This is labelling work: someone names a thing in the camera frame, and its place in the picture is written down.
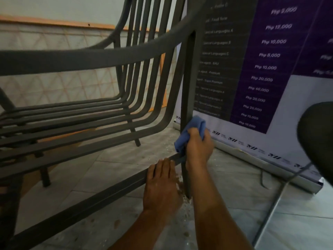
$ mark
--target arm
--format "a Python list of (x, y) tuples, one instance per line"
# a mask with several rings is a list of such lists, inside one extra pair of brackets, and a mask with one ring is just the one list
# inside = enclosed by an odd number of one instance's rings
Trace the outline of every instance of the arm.
[(194, 203), (198, 248), (223, 250), (253, 249), (229, 214), (207, 170), (214, 144), (208, 130), (202, 141), (197, 128), (188, 130), (187, 163)]
[(166, 158), (148, 168), (144, 209), (129, 230), (108, 250), (150, 250), (166, 223), (182, 205), (176, 187), (175, 163)]

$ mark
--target black chair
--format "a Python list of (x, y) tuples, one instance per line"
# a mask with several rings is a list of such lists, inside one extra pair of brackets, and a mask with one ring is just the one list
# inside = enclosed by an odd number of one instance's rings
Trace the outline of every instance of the black chair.
[[(136, 21), (134, 15), (136, 3)], [(194, 91), (201, 54), (206, 13), (214, 0), (189, 0), (187, 15), (181, 19), (185, 0), (177, 0), (172, 28), (166, 33), (172, 0), (164, 0), (158, 37), (154, 38), (161, 0), (154, 0), (148, 42), (144, 42), (152, 0), (125, 0), (121, 19), (115, 30), (102, 42), (78, 50), (65, 51), (0, 51), (0, 76), (63, 72), (74, 70), (116, 67), (119, 94), (113, 98), (76, 101), (16, 108), (0, 90), (0, 104), (5, 112), (0, 116), (0, 186), (7, 186), (7, 193), (0, 195), (4, 209), (0, 215), (0, 247), (6, 249), (30, 249), (56, 233), (73, 225), (93, 212), (103, 208), (125, 194), (143, 185), (147, 170), (111, 186), (104, 191), (74, 205), (27, 230), (14, 235), (19, 192), (23, 175), (41, 170), (44, 185), (49, 184), (47, 167), (75, 159), (96, 151), (114, 147), (162, 131), (172, 120), (177, 95), (183, 78), (181, 128), (192, 117)], [(120, 32), (129, 17), (127, 46), (120, 47)], [(114, 49), (104, 49), (109, 44)], [(161, 112), (166, 83), (175, 47), (182, 43), (173, 76), (168, 104), (162, 120), (153, 127), (135, 131), (156, 120)], [(144, 119), (152, 106), (153, 93), (161, 54), (164, 65), (158, 84), (153, 112)], [(143, 109), (144, 89), (147, 84), (149, 62), (153, 59), (148, 93)], [(144, 61), (137, 100), (135, 101), (141, 62)], [(76, 133), (64, 138), (37, 143), (37, 140), (81, 130), (125, 122), (89, 132)], [(44, 151), (70, 144), (131, 130), (130, 133), (71, 148), (57, 154), (44, 155)], [(27, 155), (35, 159), (25, 160)], [(189, 182), (185, 168), (186, 156), (170, 157), (182, 165), (185, 192), (188, 197)]]

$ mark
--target wall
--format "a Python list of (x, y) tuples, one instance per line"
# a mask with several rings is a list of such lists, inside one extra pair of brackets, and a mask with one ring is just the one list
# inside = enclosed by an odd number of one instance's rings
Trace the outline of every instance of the wall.
[[(0, 15), (116, 25), (123, 3), (124, 0), (0, 0)], [(173, 0), (168, 29), (171, 28), (175, 4), (176, 0)], [(161, 12), (162, 5), (157, 28), (160, 24)]]
[[(109, 33), (108, 30), (0, 24), (0, 49), (77, 49), (96, 44), (106, 38)], [(126, 40), (127, 32), (122, 32), (121, 46), (126, 45)], [(169, 95), (175, 65), (176, 55), (170, 69), (167, 95)], [(147, 80), (150, 78), (151, 67), (152, 60)], [(154, 101), (159, 80), (160, 73), (157, 77)], [(115, 67), (0, 77), (0, 87), (17, 107), (106, 98), (115, 96), (119, 92)]]

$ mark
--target rag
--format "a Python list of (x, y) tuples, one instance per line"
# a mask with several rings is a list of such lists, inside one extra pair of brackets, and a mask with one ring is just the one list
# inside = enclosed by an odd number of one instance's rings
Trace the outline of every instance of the rag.
[(187, 132), (187, 130), (192, 127), (198, 128), (200, 137), (203, 139), (206, 129), (206, 121), (198, 116), (194, 116), (191, 121), (189, 121), (188, 124), (185, 126), (184, 130), (181, 132), (180, 136), (174, 143), (174, 147), (177, 153), (184, 154), (185, 146), (189, 142), (189, 133)]

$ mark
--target roll-up banner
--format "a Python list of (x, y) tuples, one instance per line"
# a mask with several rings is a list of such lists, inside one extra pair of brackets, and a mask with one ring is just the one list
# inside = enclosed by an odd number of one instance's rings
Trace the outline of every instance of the roll-up banner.
[[(289, 172), (310, 162), (296, 128), (308, 107), (333, 101), (332, 10), (333, 0), (217, 0), (194, 102), (212, 138)], [(322, 182), (314, 166), (302, 177)]]

